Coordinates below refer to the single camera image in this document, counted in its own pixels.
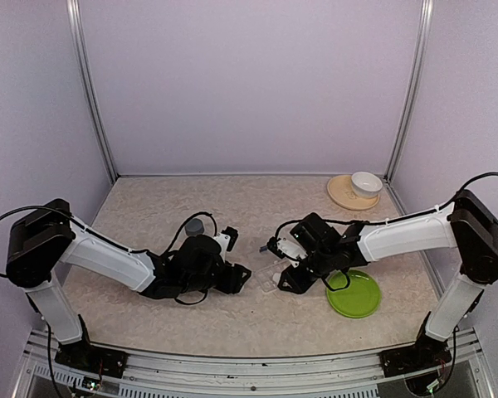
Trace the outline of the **clear plastic pill organizer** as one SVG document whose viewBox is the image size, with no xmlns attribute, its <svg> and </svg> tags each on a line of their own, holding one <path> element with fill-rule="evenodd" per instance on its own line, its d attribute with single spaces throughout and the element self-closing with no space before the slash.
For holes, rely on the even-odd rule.
<svg viewBox="0 0 498 398">
<path fill-rule="evenodd" d="M 280 259 L 272 254 L 265 246 L 259 249 L 260 260 L 254 278 L 264 294 L 278 289 L 281 273 L 291 263 L 288 259 Z"/>
</svg>

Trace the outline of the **orange pill bottle grey cap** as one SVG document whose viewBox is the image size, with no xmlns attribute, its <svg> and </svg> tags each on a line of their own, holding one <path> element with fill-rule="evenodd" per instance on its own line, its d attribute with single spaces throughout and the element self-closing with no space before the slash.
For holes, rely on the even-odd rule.
<svg viewBox="0 0 498 398">
<path fill-rule="evenodd" d="M 205 228 L 203 222 L 198 218 L 193 218 L 184 226 L 186 236 L 196 236 L 204 233 Z"/>
</svg>

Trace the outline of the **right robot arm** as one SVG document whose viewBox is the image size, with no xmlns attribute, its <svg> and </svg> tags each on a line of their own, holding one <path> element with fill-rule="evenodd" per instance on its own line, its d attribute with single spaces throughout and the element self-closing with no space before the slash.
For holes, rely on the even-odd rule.
<svg viewBox="0 0 498 398">
<path fill-rule="evenodd" d="M 408 349 L 408 361 L 424 368 L 440 354 L 456 325 L 471 310 L 486 286 L 498 280 L 498 220 L 469 190 L 447 203 L 412 215 L 379 222 L 349 221 L 339 233 L 334 221 L 312 212 L 292 221 L 292 240 L 272 236 L 266 247 L 290 261 L 278 287 L 304 294 L 316 280 L 396 255 L 456 248 L 460 269 L 423 328 L 424 337 Z"/>
</svg>

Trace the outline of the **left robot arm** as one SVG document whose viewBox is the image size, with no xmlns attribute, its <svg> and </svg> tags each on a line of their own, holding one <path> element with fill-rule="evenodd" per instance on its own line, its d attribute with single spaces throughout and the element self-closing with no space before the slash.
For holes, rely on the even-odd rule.
<svg viewBox="0 0 498 398">
<path fill-rule="evenodd" d="M 86 327 L 74 312 L 54 268 L 69 264 L 123 284 L 148 299 L 177 300 L 182 294 L 215 289 L 237 294 L 251 271 L 226 259 L 237 230 L 228 227 L 214 236 L 188 237 L 161 255 L 116 243 L 76 219 L 67 201 L 24 208 L 26 216 L 12 224 L 6 276 L 24 290 L 50 325 L 70 359 L 84 369 L 100 360 L 96 345 L 86 339 Z"/>
</svg>

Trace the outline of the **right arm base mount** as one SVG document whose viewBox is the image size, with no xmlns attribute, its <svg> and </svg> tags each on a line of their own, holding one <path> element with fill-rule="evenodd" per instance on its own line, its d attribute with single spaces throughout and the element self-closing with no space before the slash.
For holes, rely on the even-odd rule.
<svg viewBox="0 0 498 398">
<path fill-rule="evenodd" d="M 415 371 L 447 364 L 452 360 L 447 340 L 436 340 L 426 334 L 424 321 L 414 343 L 383 350 L 379 353 L 385 377 L 401 376 Z"/>
</svg>

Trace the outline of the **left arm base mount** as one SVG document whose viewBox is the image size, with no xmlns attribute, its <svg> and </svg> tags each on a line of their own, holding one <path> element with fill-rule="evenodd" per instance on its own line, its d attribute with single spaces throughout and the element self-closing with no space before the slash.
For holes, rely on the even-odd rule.
<svg viewBox="0 0 498 398">
<path fill-rule="evenodd" d="M 59 342 L 55 356 L 56 363 L 98 376 L 121 379 L 129 354 L 121 350 L 93 345 L 82 316 L 79 316 L 79 320 L 82 331 L 81 340 L 70 344 Z"/>
</svg>

